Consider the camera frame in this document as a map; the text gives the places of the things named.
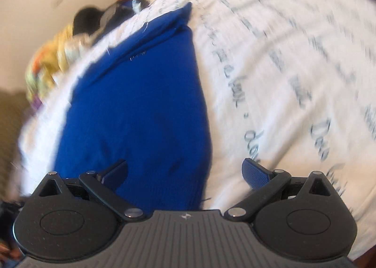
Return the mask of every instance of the yellow fabric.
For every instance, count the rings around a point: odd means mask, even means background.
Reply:
[[[73,24],[66,26],[53,40],[45,43],[33,56],[26,69],[27,99],[33,102],[36,97],[43,100],[54,87],[53,75],[66,72],[68,63],[64,45],[73,36]]]

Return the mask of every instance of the pillow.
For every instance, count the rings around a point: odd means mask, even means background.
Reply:
[[[9,94],[0,91],[0,200],[6,194],[22,127],[23,111],[28,106],[25,93]]]

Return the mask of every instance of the dark object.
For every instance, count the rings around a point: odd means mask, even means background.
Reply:
[[[124,175],[123,169],[117,169]],[[230,208],[222,217],[217,210],[196,212],[155,211],[152,215],[135,217],[121,216],[121,212],[111,208],[108,203],[110,191],[105,187],[92,185],[88,190],[85,178],[98,180],[93,173],[84,174],[80,179],[62,180],[57,174],[47,175],[38,189],[31,196],[24,210],[17,218],[14,233],[26,258],[18,266],[50,267],[50,261],[60,262],[59,267],[244,267],[244,268],[351,268],[354,265],[346,258],[355,237],[356,224],[341,198],[338,196],[328,179],[321,172],[312,172],[308,178],[292,178],[283,170],[267,171],[251,159],[243,162],[243,173],[259,172],[269,177],[270,181],[251,193],[244,201]],[[47,188],[48,182],[54,180],[58,186],[50,190],[51,195],[40,197],[40,192]],[[248,177],[247,182],[255,181]],[[91,195],[89,200],[75,200],[68,193],[71,185],[81,185]],[[286,199],[293,191],[297,195]],[[119,223],[116,232],[111,229],[106,234],[105,248],[92,248],[91,253],[82,253],[77,248],[90,238],[93,243],[103,244],[98,232],[101,227],[113,224],[100,224],[82,232],[80,239],[66,234],[66,245],[48,245],[44,242],[47,232],[39,230],[39,239],[30,252],[31,242],[22,232],[31,231],[23,222],[26,218],[33,220],[33,225],[56,211],[67,209],[75,201],[91,203],[95,210],[90,214],[83,212],[86,220],[102,218],[99,215],[111,213],[117,216]],[[129,203],[119,202],[123,210]],[[77,212],[77,206],[71,207]],[[66,226],[71,232],[73,225],[81,225],[76,219]],[[66,258],[57,260],[57,250],[67,253]]]
[[[147,8],[148,6],[150,6],[150,3],[147,0],[136,0],[136,3],[140,3],[140,5],[141,5],[140,11],[142,11],[145,8]]]
[[[1,266],[1,268],[15,268],[18,265],[18,262],[15,262],[13,260],[7,260],[4,265]]]
[[[124,1],[118,0],[115,6],[115,13],[110,17],[110,19],[106,22],[105,28],[101,32],[101,34],[95,39],[93,45],[99,42],[106,34],[110,33],[112,30],[120,26],[123,22],[127,19],[130,19],[133,15],[135,15],[133,9],[126,5],[122,5]]]
[[[376,267],[376,245],[354,260],[358,268],[375,268]]]
[[[19,209],[24,205],[23,202],[1,202],[0,201],[0,241],[8,246],[12,245],[12,224],[14,223]]]
[[[94,44],[96,44],[102,37],[134,15],[132,8],[123,3],[123,0],[118,0],[104,11],[95,7],[81,9],[73,20],[73,35],[87,33],[91,36],[103,27],[103,31],[95,39]]]
[[[73,35],[81,33],[92,35],[99,29],[100,19],[104,12],[95,7],[87,7],[78,11],[73,20]]]

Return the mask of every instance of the black plastic mount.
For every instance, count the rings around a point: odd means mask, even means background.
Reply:
[[[219,262],[235,268],[352,267],[346,256],[356,223],[324,174],[292,178],[251,159],[242,167],[246,181],[257,188],[224,216],[219,211],[144,215],[112,191],[126,179],[125,161],[78,179],[50,172],[14,224],[26,255],[20,268],[146,268],[155,263],[145,259],[162,255],[167,262],[155,267],[212,268]]]

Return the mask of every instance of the white bedsheet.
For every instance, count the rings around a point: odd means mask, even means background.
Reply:
[[[157,0],[63,77],[24,127],[31,193],[53,167],[77,80],[108,47],[192,2],[213,162],[204,208],[249,192],[244,158],[293,176],[328,175],[358,224],[354,259],[376,244],[376,5],[372,0]]]

